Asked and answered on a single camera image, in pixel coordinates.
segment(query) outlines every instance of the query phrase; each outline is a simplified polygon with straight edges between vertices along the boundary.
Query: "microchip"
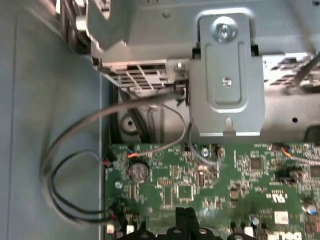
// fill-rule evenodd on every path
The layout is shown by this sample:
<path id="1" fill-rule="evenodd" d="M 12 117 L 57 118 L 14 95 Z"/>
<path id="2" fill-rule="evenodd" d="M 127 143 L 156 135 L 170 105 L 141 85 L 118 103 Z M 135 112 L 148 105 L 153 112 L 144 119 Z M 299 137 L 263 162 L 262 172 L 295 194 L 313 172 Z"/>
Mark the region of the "microchip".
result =
<path id="1" fill-rule="evenodd" d="M 320 165 L 310 166 L 310 176 L 314 179 L 320 179 Z"/>
<path id="2" fill-rule="evenodd" d="M 171 187 L 165 187 L 163 193 L 163 205 L 172 205 L 173 204 L 173 191 Z"/>
<path id="3" fill-rule="evenodd" d="M 182 201 L 193 201 L 194 191 L 193 186 L 178 186 L 177 187 L 177 198 Z"/>
<path id="4" fill-rule="evenodd" d="M 252 170 L 262 170 L 262 160 L 258 157 L 250 159 L 250 166 Z"/>
<path id="5" fill-rule="evenodd" d="M 231 199 L 238 199 L 239 198 L 239 191 L 236 189 L 231 189 L 230 198 Z"/>

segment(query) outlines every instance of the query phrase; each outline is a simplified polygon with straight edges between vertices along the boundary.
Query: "metal bracket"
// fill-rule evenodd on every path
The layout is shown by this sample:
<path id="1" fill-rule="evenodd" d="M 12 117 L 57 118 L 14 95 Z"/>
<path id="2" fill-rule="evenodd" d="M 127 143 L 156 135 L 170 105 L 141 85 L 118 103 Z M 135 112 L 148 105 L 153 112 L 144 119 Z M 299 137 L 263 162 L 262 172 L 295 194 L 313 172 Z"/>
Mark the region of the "metal bracket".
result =
<path id="1" fill-rule="evenodd" d="M 87 33 L 101 52 L 117 43 L 125 45 L 128 41 L 131 2 L 130 0 L 87 0 Z"/>
<path id="2" fill-rule="evenodd" d="M 265 118 L 262 57 L 252 56 L 245 8 L 200 14 L 200 59 L 190 63 L 190 114 L 201 137 L 260 134 Z"/>

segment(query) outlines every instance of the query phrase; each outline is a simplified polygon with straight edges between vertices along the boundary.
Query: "green circuit board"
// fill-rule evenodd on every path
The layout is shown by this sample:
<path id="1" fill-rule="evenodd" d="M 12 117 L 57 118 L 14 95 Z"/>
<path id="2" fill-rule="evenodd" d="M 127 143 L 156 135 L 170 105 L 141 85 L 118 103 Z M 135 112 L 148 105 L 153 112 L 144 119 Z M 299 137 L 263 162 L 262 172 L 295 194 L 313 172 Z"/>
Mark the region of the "green circuit board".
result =
<path id="1" fill-rule="evenodd" d="M 158 146 L 138 144 L 134 150 Z M 313 143 L 286 146 L 297 157 L 320 157 Z M 267 240 L 268 234 L 275 240 L 320 239 L 320 218 L 306 210 L 310 205 L 320 208 L 319 166 L 292 160 L 272 144 L 195 147 L 199 152 L 208 150 L 214 167 L 199 164 L 183 144 L 140 159 L 128 158 L 127 145 L 112 145 L 117 161 L 105 170 L 105 205 L 116 198 L 127 199 L 130 212 L 139 213 L 154 233 L 175 225 L 175 207 L 193 207 L 199 224 L 215 229 L 222 239 L 235 229 L 250 230 L 253 217 L 259 220 L 253 227 L 261 240 Z M 143 183 L 129 176 L 130 166 L 136 163 L 148 167 Z M 117 181 L 121 188 L 115 186 Z"/>

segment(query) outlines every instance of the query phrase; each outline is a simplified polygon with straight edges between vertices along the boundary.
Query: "orange wire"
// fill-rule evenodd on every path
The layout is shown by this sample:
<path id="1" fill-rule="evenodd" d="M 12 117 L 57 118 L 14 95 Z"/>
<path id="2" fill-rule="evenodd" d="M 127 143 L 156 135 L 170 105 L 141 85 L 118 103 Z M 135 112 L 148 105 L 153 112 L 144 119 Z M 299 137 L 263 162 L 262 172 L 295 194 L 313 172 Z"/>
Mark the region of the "orange wire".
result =
<path id="1" fill-rule="evenodd" d="M 283 147 L 282 147 L 282 152 L 283 152 L 284 155 L 286 155 L 288 158 L 291 158 L 291 154 L 288 153 Z"/>
<path id="2" fill-rule="evenodd" d="M 130 158 L 133 158 L 133 157 L 136 157 L 136 156 L 138 156 L 138 154 L 135 152 L 135 153 L 129 154 L 128 158 L 130 159 Z"/>

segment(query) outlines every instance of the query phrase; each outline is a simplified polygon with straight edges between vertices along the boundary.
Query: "gray plastic part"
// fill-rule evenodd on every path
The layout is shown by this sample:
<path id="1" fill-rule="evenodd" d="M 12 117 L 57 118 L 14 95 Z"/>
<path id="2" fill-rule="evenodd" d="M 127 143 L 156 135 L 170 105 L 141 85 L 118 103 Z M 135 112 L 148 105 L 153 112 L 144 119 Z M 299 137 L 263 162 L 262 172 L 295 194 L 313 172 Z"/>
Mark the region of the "gray plastic part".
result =
<path id="1" fill-rule="evenodd" d="M 223 136 L 226 121 L 237 136 L 256 136 L 265 118 L 263 64 L 251 56 L 251 16 L 245 8 L 207 12 L 199 17 L 201 59 L 189 69 L 190 114 L 201 137 Z M 221 17 L 235 21 L 237 35 L 220 43 L 213 26 Z M 224 79 L 232 81 L 225 85 Z"/>

